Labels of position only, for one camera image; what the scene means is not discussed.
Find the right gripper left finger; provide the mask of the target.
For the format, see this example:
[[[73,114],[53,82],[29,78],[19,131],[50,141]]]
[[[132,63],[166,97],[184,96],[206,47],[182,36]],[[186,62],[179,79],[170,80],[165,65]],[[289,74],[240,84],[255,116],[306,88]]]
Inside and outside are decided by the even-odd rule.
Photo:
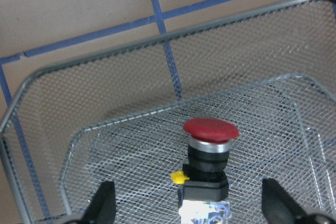
[[[116,191],[114,182],[103,182],[82,218],[80,223],[114,223]]]

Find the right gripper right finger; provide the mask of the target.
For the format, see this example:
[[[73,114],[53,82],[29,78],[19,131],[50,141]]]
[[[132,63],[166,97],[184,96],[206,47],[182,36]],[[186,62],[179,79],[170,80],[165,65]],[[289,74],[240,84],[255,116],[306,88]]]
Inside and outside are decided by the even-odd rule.
[[[261,210],[268,223],[315,223],[306,211],[272,178],[262,180]]]

